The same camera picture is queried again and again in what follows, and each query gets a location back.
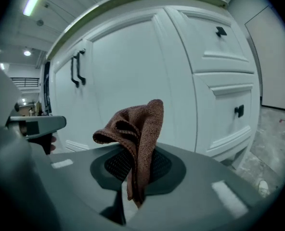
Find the floor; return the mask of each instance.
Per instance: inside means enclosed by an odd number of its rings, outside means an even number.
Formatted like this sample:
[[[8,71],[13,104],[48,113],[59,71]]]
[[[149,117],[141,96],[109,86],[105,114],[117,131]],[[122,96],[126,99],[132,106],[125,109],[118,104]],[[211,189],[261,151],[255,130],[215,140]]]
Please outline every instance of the floor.
[[[57,139],[53,153],[68,152],[62,149]],[[265,179],[270,193],[280,188],[285,182],[285,111],[262,107],[259,124],[249,155],[244,163],[234,170],[231,159],[222,163],[237,175],[255,186],[257,179]],[[122,200],[126,220],[137,211],[136,205],[127,200],[126,182],[122,184]]]

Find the brown cloth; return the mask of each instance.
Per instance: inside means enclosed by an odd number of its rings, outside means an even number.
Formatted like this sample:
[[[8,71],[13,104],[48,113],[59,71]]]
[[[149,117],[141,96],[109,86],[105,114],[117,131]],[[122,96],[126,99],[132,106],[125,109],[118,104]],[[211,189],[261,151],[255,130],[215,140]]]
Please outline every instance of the brown cloth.
[[[143,203],[144,189],[150,179],[152,152],[163,124],[164,106],[159,99],[147,105],[118,111],[104,129],[93,134],[99,144],[119,142],[133,157],[128,175],[128,200]]]

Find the cabinet leg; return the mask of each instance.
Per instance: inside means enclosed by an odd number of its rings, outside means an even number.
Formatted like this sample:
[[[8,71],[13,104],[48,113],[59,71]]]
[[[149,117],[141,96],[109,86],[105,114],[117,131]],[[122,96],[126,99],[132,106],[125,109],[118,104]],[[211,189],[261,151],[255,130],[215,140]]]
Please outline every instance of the cabinet leg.
[[[247,157],[247,154],[249,152],[250,147],[247,146],[245,149],[239,151],[235,157],[234,161],[232,163],[232,167],[237,170],[244,162],[245,158]]]

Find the cabinet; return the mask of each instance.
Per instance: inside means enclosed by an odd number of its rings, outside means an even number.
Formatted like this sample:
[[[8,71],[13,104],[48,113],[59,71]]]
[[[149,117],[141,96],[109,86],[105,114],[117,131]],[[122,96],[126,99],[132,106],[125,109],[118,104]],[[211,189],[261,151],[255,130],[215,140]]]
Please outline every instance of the cabinet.
[[[240,28],[202,7],[143,5],[134,11],[123,5],[115,16],[110,11],[53,59],[52,102],[68,121],[60,131],[65,146],[97,148],[92,134],[115,112],[161,99],[159,142],[216,160],[241,151],[243,158],[257,129],[259,84]],[[76,87],[70,60],[81,49],[86,85]]]

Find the black baseboard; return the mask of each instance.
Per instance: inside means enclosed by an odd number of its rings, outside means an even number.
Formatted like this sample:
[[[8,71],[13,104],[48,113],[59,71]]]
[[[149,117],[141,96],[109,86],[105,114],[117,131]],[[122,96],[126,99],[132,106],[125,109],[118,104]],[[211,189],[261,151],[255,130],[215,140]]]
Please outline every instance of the black baseboard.
[[[266,107],[266,108],[271,108],[271,109],[276,109],[276,110],[282,110],[285,111],[285,109],[283,108],[278,108],[278,107],[273,107],[273,106],[267,106],[267,105],[261,105],[262,107]]]

